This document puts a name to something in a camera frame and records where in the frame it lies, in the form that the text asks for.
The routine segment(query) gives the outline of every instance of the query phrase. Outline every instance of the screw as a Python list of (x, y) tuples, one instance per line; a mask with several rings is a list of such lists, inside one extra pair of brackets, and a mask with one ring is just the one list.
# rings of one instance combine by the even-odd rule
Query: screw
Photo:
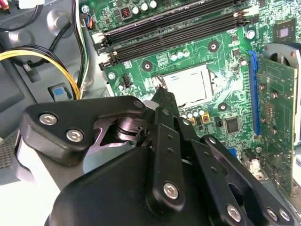
[(260, 91), (264, 91), (264, 89), (265, 89), (265, 86), (264, 86), (264, 84), (260, 84), (260, 86), (259, 86), (259, 90), (260, 90)]
[(163, 190), (166, 196), (170, 199), (177, 199), (179, 197), (178, 189), (171, 183), (165, 183)]
[(283, 209), (280, 209), (279, 213), (285, 220), (290, 221), (289, 215)]
[(261, 147), (257, 147), (257, 148), (255, 149), (255, 151), (256, 151), (257, 153), (260, 153), (260, 152), (262, 151), (262, 148), (261, 148)]
[(52, 126), (57, 123), (57, 118), (53, 114), (42, 114), (40, 116), (40, 122), (45, 125)]
[(230, 215), (230, 217), (232, 217), (236, 222), (241, 221), (240, 213), (234, 206), (228, 205), (227, 211), (228, 211), (228, 214)]
[(209, 140), (212, 144), (216, 144), (216, 141), (212, 137), (209, 137)]
[(184, 122), (184, 124), (187, 125), (187, 126), (190, 125), (190, 123), (189, 123), (189, 121), (188, 121), (187, 119), (183, 119), (183, 122)]
[(89, 6), (86, 6), (86, 5), (82, 6), (81, 7), (81, 12), (85, 13), (85, 14), (88, 14), (90, 12)]
[(166, 109), (162, 109), (162, 111), (163, 111), (163, 113), (164, 113), (164, 114), (166, 114), (166, 115), (169, 115), (169, 112), (168, 112), (168, 110), (166, 110)]
[(69, 140), (73, 142), (80, 142), (84, 139), (84, 134), (77, 129), (70, 129), (66, 136)]
[(109, 73), (108, 78), (113, 80), (115, 78), (115, 74), (114, 73)]
[(270, 217), (274, 220), (274, 221), (278, 221), (278, 217), (276, 216), (276, 214), (274, 213), (273, 210), (267, 208), (268, 214), (270, 215)]
[(143, 104), (138, 100), (134, 101), (134, 105), (137, 106), (137, 107), (140, 107), (140, 108), (143, 107)]

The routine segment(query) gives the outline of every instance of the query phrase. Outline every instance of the yellow wire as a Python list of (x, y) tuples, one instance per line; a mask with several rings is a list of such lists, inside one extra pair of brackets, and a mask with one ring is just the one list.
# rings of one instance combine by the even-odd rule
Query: yellow wire
[(40, 53), (36, 53), (34, 51), (29, 51), (29, 50), (10, 50), (10, 51), (0, 53), (0, 61), (11, 58), (11, 57), (19, 57), (19, 56), (41, 57), (41, 58), (51, 62), (54, 66), (57, 67), (58, 70), (60, 70), (65, 75), (65, 77), (68, 79), (68, 81), (70, 82), (70, 84), (74, 90), (75, 98), (79, 99), (79, 88), (76, 85), (76, 82), (74, 81), (74, 79), (69, 74), (69, 72), (67, 72), (62, 66), (60, 66), (56, 61), (49, 58), (48, 56), (45, 56)]

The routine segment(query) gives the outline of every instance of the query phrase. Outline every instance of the white wire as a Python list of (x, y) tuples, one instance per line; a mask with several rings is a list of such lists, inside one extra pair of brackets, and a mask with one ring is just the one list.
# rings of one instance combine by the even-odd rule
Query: white wire
[(77, 30), (79, 32), (79, 37), (80, 37), (80, 41), (81, 43), (83, 44), (83, 47), (84, 47), (84, 52), (85, 52), (85, 62), (86, 62), (86, 65), (85, 65), (85, 70), (84, 70), (84, 76), (83, 76), (83, 82), (79, 88), (79, 91), (80, 91), (80, 99), (82, 99), (82, 96), (83, 96), (83, 93), (84, 93), (84, 85), (85, 85), (85, 80), (87, 78), (87, 75), (88, 75), (88, 68), (89, 68), (89, 57), (87, 55), (87, 48), (86, 48), (86, 44), (85, 44), (85, 39), (84, 39), (84, 35), (83, 35), (83, 32), (82, 32), (82, 29), (81, 29), (81, 24), (80, 24), (80, 17), (79, 17), (79, 0), (75, 0), (75, 6), (76, 6), (76, 27), (77, 27)]

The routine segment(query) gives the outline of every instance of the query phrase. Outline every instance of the blue pcie slot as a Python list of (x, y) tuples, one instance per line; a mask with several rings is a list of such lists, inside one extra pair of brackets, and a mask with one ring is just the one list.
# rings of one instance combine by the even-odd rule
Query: blue pcie slot
[(257, 57), (253, 51), (248, 51), (251, 54), (249, 74), (250, 74), (250, 91), (251, 91), (251, 105), (253, 117), (253, 129), (256, 135), (260, 135), (259, 125), (259, 105), (258, 105), (258, 90), (257, 90)]

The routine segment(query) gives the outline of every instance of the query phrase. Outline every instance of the ram slot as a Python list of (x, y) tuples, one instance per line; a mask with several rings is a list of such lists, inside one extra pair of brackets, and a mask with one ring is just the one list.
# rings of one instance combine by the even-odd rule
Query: ram slot
[(233, 13), (225, 14), (189, 27), (184, 27), (160, 37), (142, 41), (135, 46), (117, 49), (109, 54), (111, 58), (108, 62), (100, 64), (100, 68), (103, 70), (105, 67), (160, 52), (173, 46), (182, 45), (186, 42), (244, 26), (245, 24), (247, 24), (245, 17), (241, 17), (241, 15), (234, 17)]
[(122, 30), (119, 29), (105, 34), (103, 48), (151, 32), (156, 32), (179, 23), (184, 23), (224, 8), (235, 6), (242, 2), (243, 0), (211, 0), (205, 2), (202, 0), (187, 6), (182, 6), (178, 9), (154, 16), (153, 19), (149, 19), (147, 22), (132, 24), (122, 28)]

